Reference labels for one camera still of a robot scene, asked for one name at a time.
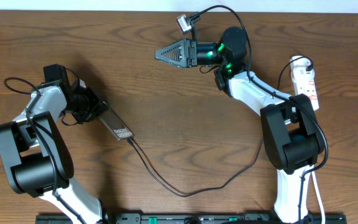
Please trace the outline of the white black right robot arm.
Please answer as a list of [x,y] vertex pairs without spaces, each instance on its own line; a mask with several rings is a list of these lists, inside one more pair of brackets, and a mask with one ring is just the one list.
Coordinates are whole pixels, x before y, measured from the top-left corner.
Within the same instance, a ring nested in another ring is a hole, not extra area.
[[230,27],[218,42],[180,39],[155,52],[155,59],[178,68],[210,66],[219,90],[260,116],[265,151],[277,170],[274,213],[282,223],[305,223],[309,178],[328,154],[327,139],[310,98],[282,93],[250,69],[252,49],[245,29]]

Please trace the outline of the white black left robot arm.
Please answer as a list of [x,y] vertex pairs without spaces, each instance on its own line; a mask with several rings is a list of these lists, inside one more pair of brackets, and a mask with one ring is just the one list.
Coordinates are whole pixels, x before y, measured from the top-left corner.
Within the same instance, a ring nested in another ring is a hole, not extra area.
[[67,73],[63,65],[45,66],[45,81],[30,86],[23,112],[0,124],[1,160],[15,193],[54,204],[73,223],[114,223],[101,201],[75,179],[71,155],[57,128],[58,119],[68,113],[82,124],[108,106],[81,79],[70,83]]

